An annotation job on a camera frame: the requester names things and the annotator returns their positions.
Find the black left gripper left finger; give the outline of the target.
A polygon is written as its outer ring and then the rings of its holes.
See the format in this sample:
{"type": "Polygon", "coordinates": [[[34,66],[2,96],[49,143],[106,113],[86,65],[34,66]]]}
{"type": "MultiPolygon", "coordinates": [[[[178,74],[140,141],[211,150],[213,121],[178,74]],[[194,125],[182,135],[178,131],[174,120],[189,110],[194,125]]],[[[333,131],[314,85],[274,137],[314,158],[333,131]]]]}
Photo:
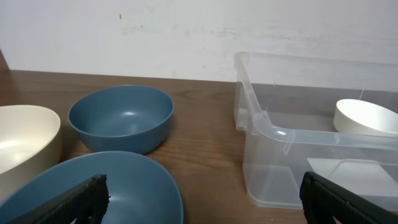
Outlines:
{"type": "Polygon", "coordinates": [[[106,181],[94,175],[7,224],[101,224],[110,199],[106,181]]]}

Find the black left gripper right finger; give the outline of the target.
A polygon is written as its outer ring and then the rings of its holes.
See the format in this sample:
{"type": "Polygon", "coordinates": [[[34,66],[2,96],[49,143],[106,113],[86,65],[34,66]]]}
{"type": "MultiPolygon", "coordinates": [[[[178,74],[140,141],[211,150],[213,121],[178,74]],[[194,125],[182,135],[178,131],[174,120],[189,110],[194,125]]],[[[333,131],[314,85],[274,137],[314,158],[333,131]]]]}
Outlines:
{"type": "Polygon", "coordinates": [[[300,186],[300,199],[308,224],[395,224],[397,215],[308,171],[300,186]]]}

